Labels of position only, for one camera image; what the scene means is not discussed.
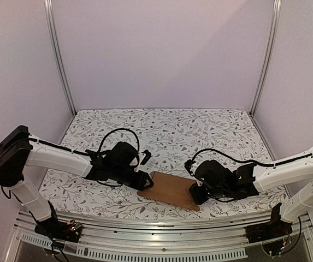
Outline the brown cardboard box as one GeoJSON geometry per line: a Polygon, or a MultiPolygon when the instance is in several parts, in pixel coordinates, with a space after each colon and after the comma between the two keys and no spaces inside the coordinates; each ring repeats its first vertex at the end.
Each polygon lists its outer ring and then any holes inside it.
{"type": "Polygon", "coordinates": [[[162,203],[200,211],[200,207],[192,199],[189,188],[197,184],[195,180],[154,171],[152,173],[153,187],[138,191],[137,195],[162,203]]]}

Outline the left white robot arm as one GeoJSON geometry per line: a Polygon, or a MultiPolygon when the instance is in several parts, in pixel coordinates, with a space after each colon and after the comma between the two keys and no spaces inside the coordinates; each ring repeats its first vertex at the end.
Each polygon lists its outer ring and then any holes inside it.
{"type": "Polygon", "coordinates": [[[144,191],[153,187],[150,175],[140,169],[151,158],[140,145],[118,142],[113,148],[78,151],[31,135],[26,126],[18,126],[0,143],[0,186],[7,188],[25,206],[37,224],[51,237],[63,229],[52,204],[45,200],[23,173],[27,166],[68,172],[86,180],[115,187],[125,185],[144,191]]]}

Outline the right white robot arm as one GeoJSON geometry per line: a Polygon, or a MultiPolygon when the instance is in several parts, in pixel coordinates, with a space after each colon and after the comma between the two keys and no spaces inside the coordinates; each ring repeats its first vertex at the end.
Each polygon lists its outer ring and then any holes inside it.
{"type": "Polygon", "coordinates": [[[269,238],[277,237],[284,231],[285,223],[292,223],[313,208],[313,147],[270,163],[253,159],[236,160],[239,167],[233,171],[216,160],[206,160],[192,171],[195,160],[195,157],[189,159],[185,169],[195,179],[189,191],[197,205],[209,199],[229,203],[257,196],[285,184],[308,181],[293,197],[278,204],[277,217],[264,225],[264,233],[269,238]]]}

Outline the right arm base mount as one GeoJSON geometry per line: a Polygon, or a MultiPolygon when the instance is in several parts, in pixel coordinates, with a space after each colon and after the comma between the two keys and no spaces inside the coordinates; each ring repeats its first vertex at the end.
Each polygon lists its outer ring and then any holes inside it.
{"type": "Polygon", "coordinates": [[[282,203],[278,203],[272,208],[270,220],[268,222],[249,225],[245,228],[246,237],[249,243],[283,237],[292,233],[292,223],[284,222],[281,219],[281,206],[282,203]]]}

